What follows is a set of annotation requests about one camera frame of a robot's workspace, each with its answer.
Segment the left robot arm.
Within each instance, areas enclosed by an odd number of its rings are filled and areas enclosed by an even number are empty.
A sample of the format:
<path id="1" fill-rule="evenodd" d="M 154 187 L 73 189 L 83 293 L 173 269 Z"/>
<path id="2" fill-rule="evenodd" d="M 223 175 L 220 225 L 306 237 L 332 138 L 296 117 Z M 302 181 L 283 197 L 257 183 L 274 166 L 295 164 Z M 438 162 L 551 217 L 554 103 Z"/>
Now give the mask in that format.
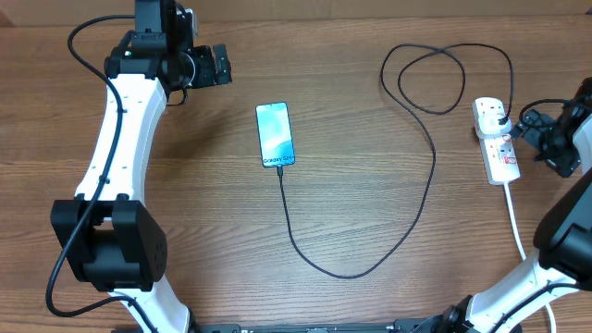
<path id="1" fill-rule="evenodd" d="M 139 1 L 133 18 L 97 70 L 105 116 L 87 172 L 52 207 L 57 263 L 122 303 L 142 332 L 195 332 L 166 277 L 167 238 L 146 208 L 145 175 L 171 93 L 229 84 L 231 65 L 224 45 L 194 44 L 197 18 L 176 1 Z"/>

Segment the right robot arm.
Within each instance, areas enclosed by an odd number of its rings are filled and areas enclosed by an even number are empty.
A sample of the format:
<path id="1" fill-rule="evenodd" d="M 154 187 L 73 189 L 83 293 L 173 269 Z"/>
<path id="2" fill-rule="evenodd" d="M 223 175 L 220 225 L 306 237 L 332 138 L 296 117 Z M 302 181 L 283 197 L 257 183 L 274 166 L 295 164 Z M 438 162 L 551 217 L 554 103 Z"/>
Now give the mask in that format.
<path id="1" fill-rule="evenodd" d="M 467 296 L 443 314 L 413 327 L 415 332 L 519 332 L 521 322 L 561 296 L 591 289 L 591 80 L 584 79 L 570 100 L 561 99 L 557 118 L 525 106 L 516 123 L 502 117 L 499 100 L 473 103 L 489 183 L 507 188 L 519 178 L 515 140 L 523 139 L 557 174 L 582 177 L 545 214 L 534 251 L 488 290 Z"/>

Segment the Samsung Galaxy smartphone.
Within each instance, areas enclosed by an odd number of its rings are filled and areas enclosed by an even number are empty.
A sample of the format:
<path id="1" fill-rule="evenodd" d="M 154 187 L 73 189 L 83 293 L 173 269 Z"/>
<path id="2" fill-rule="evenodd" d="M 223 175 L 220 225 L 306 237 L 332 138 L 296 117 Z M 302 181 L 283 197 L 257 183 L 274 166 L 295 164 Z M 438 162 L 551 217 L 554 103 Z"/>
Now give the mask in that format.
<path id="1" fill-rule="evenodd" d="M 283 167 L 296 161 L 288 104 L 278 102 L 255 108 L 263 167 Z"/>

